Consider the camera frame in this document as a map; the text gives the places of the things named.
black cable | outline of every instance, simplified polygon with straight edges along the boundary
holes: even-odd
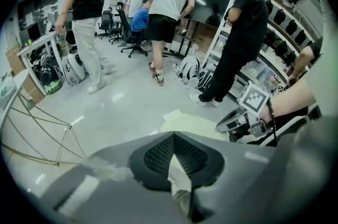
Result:
[[[270,111],[270,117],[271,117],[271,121],[273,123],[273,133],[274,133],[274,138],[276,140],[276,143],[278,144],[278,139],[276,136],[276,121],[275,121],[275,114],[274,114],[274,110],[273,110],[273,106],[271,104],[271,100],[270,98],[268,99],[267,103],[269,111]]]

storage box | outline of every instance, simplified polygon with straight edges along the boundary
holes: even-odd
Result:
[[[20,51],[19,45],[15,45],[6,52],[7,60],[10,63],[10,66],[15,76],[19,74],[22,70],[26,69],[21,58],[17,56],[17,53],[19,51]],[[31,76],[28,76],[26,78],[25,82],[23,83],[23,88],[36,104],[39,103],[44,98],[44,95],[36,86]]]

black mesh holder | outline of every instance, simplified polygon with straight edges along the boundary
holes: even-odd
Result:
[[[180,132],[168,132],[135,150],[129,166],[145,188],[170,191],[167,178],[174,154],[190,178],[192,189],[212,185],[224,169],[224,158],[218,151]]]

glossy floor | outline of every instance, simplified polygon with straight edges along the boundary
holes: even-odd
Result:
[[[90,78],[70,87],[63,85],[61,90],[49,95],[39,103],[39,107],[53,116],[73,125],[73,131],[83,151],[88,156],[107,146],[131,141],[143,136],[166,130],[188,130],[192,133],[217,139],[225,135],[214,130],[219,122],[234,107],[230,99],[224,99],[218,108],[211,105],[201,107],[188,99],[185,85],[177,80],[172,62],[177,58],[164,59],[165,84],[159,87],[148,69],[152,58],[134,53],[121,54],[117,44],[111,45],[107,38],[96,39],[96,47],[104,50],[117,65],[115,73],[106,76],[108,86],[97,93],[87,93]],[[20,102],[15,107],[22,110]],[[47,118],[36,109],[33,114]],[[36,123],[25,115],[11,111],[10,118],[24,138],[44,157],[55,160],[59,145],[42,131]],[[64,126],[40,122],[58,142],[77,155],[84,157],[73,134],[68,131],[64,136]],[[3,142],[18,151],[41,157],[27,145],[15,131],[10,122],[6,122]],[[3,148],[3,155],[14,179],[24,189],[40,196],[57,177],[71,168],[72,164],[62,163],[59,167],[41,164],[12,154]],[[59,161],[79,162],[81,158],[64,148],[60,151]]]

white paper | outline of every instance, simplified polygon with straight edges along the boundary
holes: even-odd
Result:
[[[46,5],[43,7],[43,16],[48,17],[48,13],[52,13],[52,5]]]
[[[33,13],[26,15],[26,26],[32,25],[33,22]]]

